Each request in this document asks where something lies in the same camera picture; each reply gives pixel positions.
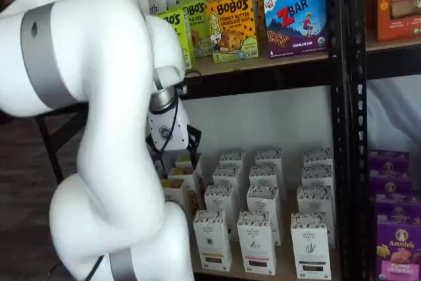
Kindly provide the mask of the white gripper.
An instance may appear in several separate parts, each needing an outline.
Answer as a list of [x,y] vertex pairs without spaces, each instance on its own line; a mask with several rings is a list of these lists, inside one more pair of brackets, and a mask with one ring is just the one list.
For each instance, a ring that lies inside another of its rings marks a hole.
[[148,113],[150,133],[145,141],[152,155],[157,154],[166,144],[164,151],[187,149],[191,163],[199,160],[197,148],[202,132],[189,125],[189,119],[180,98],[177,105],[161,114]]

